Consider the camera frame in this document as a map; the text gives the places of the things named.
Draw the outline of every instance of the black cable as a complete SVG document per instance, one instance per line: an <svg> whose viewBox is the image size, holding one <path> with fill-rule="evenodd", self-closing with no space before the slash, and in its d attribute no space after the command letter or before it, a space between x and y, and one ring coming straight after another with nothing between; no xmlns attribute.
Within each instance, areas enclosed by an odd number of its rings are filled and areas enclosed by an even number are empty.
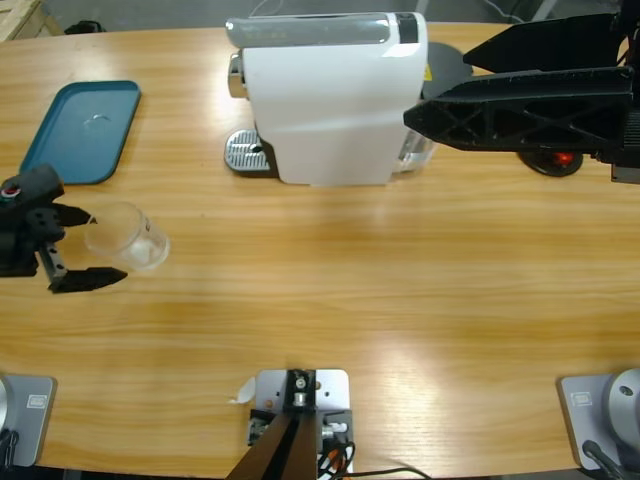
<svg viewBox="0 0 640 480"><path fill-rule="evenodd" d="M347 449L351 448L351 455L348 455ZM333 458L329 458L330 454L335 452ZM413 467L398 467L389 468L386 470L371 470L368 472L356 472L350 473L349 466L353 462L353 457L356 454L356 444L353 442L340 443L335 442L330 445L318 459L318 478L322 478L324 475L329 475L329 480L340 480L342 478L359 478L359 477L373 477L376 475L390 475L392 473L408 472L418 475L425 480L432 480L429 475L421 470Z"/></svg>
<svg viewBox="0 0 640 480"><path fill-rule="evenodd" d="M431 477L429 475L413 467L399 467L399 468L390 468L388 470L371 470L370 472L357 472L357 473L346 472L337 478L373 477L375 475L390 475L392 473L400 473L400 472L414 473L426 480L431 480Z"/></svg>
<svg viewBox="0 0 640 480"><path fill-rule="evenodd" d="M593 460L611 480L626 479L624 469L609 458L609 456L602 451L600 445L593 440L584 442L582 444L582 451L587 457Z"/></svg>
<svg viewBox="0 0 640 480"><path fill-rule="evenodd" d="M520 4L523 2L523 0L516 0L515 2L513 2L513 6L511 7L511 11L509 12L509 19L510 20L515 20L513 18L513 15L516 13L516 10L518 9L518 7L520 6Z"/></svg>

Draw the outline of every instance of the black wheel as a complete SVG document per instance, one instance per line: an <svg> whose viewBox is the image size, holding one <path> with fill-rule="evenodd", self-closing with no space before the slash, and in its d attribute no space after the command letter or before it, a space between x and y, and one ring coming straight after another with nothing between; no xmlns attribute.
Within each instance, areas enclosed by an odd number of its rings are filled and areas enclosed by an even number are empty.
<svg viewBox="0 0 640 480"><path fill-rule="evenodd" d="M550 177L566 177L582 166L581 153L521 152L520 160L532 170Z"/></svg>

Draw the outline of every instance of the white coffee machine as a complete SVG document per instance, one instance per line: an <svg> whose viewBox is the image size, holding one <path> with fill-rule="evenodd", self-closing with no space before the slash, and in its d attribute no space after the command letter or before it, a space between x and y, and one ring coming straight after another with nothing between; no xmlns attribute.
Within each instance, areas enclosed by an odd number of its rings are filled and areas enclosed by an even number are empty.
<svg viewBox="0 0 640 480"><path fill-rule="evenodd" d="M226 31L240 49L229 91L255 121L227 141L232 170L318 186L389 180L403 145L410 153L402 114L427 66L420 14L230 19Z"/></svg>

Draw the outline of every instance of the clear plastic cup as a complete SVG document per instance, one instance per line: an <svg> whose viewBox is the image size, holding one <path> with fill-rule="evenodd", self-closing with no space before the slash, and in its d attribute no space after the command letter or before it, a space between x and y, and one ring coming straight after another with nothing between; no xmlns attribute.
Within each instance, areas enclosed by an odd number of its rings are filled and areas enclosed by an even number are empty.
<svg viewBox="0 0 640 480"><path fill-rule="evenodd" d="M111 203L92 211L84 232L84 243L92 252L134 270L150 270L165 261L170 243L135 205Z"/></svg>

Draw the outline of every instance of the silver cylinder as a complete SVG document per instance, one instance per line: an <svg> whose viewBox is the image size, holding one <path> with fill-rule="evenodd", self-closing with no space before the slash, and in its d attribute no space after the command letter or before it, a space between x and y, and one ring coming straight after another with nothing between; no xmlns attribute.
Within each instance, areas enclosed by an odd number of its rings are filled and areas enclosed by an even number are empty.
<svg viewBox="0 0 640 480"><path fill-rule="evenodd" d="M304 407L307 404L307 394L304 392L296 392L293 394L293 405L296 407Z"/></svg>

